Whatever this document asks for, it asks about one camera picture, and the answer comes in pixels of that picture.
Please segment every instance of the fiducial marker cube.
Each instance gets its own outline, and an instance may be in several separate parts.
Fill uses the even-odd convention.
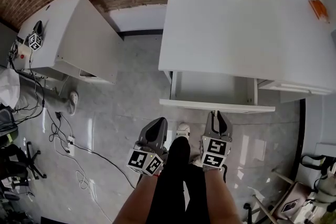
[[[231,142],[202,136],[200,154],[202,165],[221,168],[231,149]]]
[[[28,38],[29,47],[32,50],[38,50],[42,46],[42,39],[34,33]]]
[[[163,164],[163,161],[157,154],[133,148],[128,153],[127,160],[127,167],[139,174],[148,176],[154,175],[157,169]]]

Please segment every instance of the wooden stick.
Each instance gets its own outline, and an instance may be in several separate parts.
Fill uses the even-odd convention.
[[[272,173],[277,175],[278,177],[280,177],[282,180],[288,182],[289,184],[293,185],[294,181],[292,181],[291,179],[289,179],[288,177],[278,173],[276,170],[272,170]]]
[[[259,205],[259,207],[261,208],[262,211],[264,211],[264,213],[266,214],[266,216],[274,223],[274,224],[278,224],[277,220],[268,212],[268,210],[262,205],[261,201],[259,201],[259,199],[257,198],[256,195],[252,196],[257,204]]]

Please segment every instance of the chair wheel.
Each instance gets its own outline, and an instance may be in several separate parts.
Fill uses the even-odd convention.
[[[244,204],[244,207],[243,207],[244,209],[250,209],[251,208],[251,205],[250,204],[248,204],[248,203],[246,203],[246,204]]]

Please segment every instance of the white cabinet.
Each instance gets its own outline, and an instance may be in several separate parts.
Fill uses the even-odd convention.
[[[290,82],[281,82],[276,80],[265,80],[258,84],[258,88],[266,90],[300,92],[300,93],[319,94],[319,95],[327,95],[333,92],[332,90],[323,89],[319,87],[312,87]]]
[[[160,104],[231,113],[272,112],[258,105],[257,80],[219,73],[173,72],[170,99]]]
[[[39,20],[44,32],[42,47],[31,55],[35,72],[49,77],[53,69],[55,79],[67,74],[85,81],[115,83],[118,47],[123,40],[89,0],[52,1],[22,24],[18,36],[24,40]],[[21,46],[20,53],[23,57],[15,59],[16,69],[29,70],[31,50]]]

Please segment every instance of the orange object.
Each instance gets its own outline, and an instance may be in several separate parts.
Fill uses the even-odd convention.
[[[319,0],[310,0],[309,1],[310,6],[313,8],[313,11],[315,12],[318,20],[321,20],[325,23],[329,23],[329,15],[327,12],[326,7],[323,5],[323,3]]]

